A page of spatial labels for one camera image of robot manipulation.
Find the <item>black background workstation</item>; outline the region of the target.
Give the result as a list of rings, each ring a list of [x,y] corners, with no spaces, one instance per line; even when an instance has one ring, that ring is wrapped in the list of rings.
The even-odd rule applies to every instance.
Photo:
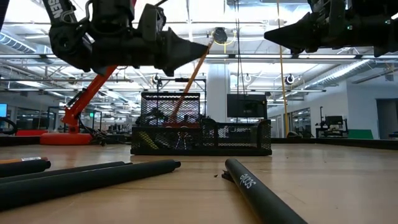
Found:
[[[324,116],[320,107],[320,122],[315,124],[316,138],[348,138],[347,119],[342,116]]]

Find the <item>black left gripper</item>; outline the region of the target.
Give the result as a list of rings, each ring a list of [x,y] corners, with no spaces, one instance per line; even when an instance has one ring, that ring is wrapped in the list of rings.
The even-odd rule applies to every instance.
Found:
[[[161,54],[161,69],[168,77],[179,67],[201,58],[208,46],[180,38],[171,28],[164,32],[164,10],[146,4],[138,27],[132,26],[136,0],[93,0],[91,36],[94,38],[91,68],[104,74],[111,65],[155,65]]]

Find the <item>red desk lamp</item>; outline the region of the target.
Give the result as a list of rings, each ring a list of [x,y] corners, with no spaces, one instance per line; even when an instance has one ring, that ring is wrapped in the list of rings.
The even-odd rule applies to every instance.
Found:
[[[72,99],[72,105],[65,107],[62,122],[68,125],[68,132],[44,133],[40,136],[41,145],[82,146],[92,142],[94,139],[92,134],[80,133],[80,114],[117,67],[117,65],[106,67],[104,75],[97,74],[93,81]]]

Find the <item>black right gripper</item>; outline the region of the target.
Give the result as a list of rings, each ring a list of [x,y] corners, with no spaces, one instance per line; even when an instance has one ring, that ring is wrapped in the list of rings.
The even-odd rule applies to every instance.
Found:
[[[398,52],[398,0],[312,0],[312,13],[264,33],[292,55],[319,48],[372,47],[375,57]]]

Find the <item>black aluminium table frame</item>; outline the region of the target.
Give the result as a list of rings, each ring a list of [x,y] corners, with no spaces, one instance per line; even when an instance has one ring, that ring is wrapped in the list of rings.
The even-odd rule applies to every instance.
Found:
[[[40,144],[39,136],[0,136],[0,147]],[[327,144],[398,151],[398,140],[347,138],[271,138],[271,144]]]

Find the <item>yellow sticky note pad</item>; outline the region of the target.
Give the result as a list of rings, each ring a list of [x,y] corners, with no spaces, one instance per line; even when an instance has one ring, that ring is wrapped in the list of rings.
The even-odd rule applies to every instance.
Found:
[[[158,150],[158,146],[156,143],[151,139],[151,137],[144,131],[139,132],[139,137],[144,141],[146,146],[152,150]]]

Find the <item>green board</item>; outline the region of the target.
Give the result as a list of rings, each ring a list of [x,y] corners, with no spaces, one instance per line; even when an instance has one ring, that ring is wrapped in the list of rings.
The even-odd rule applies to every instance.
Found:
[[[374,139],[370,129],[349,129],[348,138],[350,139]]]

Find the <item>black pen with white print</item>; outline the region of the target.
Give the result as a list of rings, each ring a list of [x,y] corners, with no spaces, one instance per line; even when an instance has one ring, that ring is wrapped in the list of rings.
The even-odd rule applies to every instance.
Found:
[[[235,158],[225,161],[222,177],[233,182],[262,224],[308,224]]]

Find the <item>black wall monitor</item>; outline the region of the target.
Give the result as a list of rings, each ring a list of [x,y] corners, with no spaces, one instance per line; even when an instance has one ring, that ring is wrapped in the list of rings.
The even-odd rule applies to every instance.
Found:
[[[227,94],[227,117],[267,119],[266,96]]]

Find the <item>orange pencil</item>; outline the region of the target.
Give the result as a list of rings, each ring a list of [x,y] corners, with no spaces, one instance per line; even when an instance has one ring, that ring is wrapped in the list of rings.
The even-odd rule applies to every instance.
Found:
[[[25,161],[34,161],[34,160],[45,160],[47,161],[47,157],[23,157],[19,159],[5,159],[5,160],[0,160],[0,164],[10,164],[10,163],[15,163],[15,162],[25,162]]]
[[[170,120],[171,120],[172,123],[176,123],[176,122],[177,122],[177,113],[178,113],[178,111],[179,111],[179,109],[180,109],[180,106],[181,106],[181,104],[182,104],[182,101],[184,100],[185,95],[189,92],[189,90],[190,90],[190,88],[191,88],[191,86],[192,86],[193,81],[195,80],[195,78],[196,78],[196,76],[197,76],[197,74],[198,74],[198,72],[199,72],[201,66],[203,65],[203,62],[204,62],[205,59],[206,59],[206,56],[209,54],[210,49],[211,49],[211,47],[212,47],[212,45],[213,45],[213,42],[214,42],[213,39],[211,39],[211,40],[209,41],[209,43],[208,43],[208,45],[207,45],[207,50],[206,50],[206,52],[205,52],[205,53],[201,56],[201,58],[199,59],[197,65],[195,66],[195,69],[194,69],[194,71],[193,71],[193,73],[192,73],[192,75],[191,75],[191,77],[190,77],[190,79],[189,79],[189,81],[188,81],[188,83],[187,83],[187,85],[186,85],[184,91],[183,91],[183,95],[182,95],[182,96],[180,97],[180,99],[177,101],[177,104],[175,105],[175,108],[174,108],[174,110],[173,110],[173,113],[172,113],[172,115],[171,115],[171,117],[170,117]]]

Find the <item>black metal background stand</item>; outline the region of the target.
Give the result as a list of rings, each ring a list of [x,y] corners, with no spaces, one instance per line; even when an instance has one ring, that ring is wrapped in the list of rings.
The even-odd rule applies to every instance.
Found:
[[[156,92],[184,92],[189,78],[160,78],[156,84]],[[205,78],[196,78],[192,81],[190,93],[206,93],[207,82]]]

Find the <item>black mesh desk organizer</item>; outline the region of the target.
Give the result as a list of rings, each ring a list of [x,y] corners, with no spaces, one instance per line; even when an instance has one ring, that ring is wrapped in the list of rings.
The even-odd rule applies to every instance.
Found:
[[[177,113],[170,117],[183,93],[143,92],[139,124],[132,128],[131,154],[153,156],[269,156],[271,121],[260,118],[254,123],[219,123],[200,112],[200,94],[187,93]],[[139,137],[146,132],[158,146],[149,149]],[[176,150],[178,132],[193,136],[190,150]]]

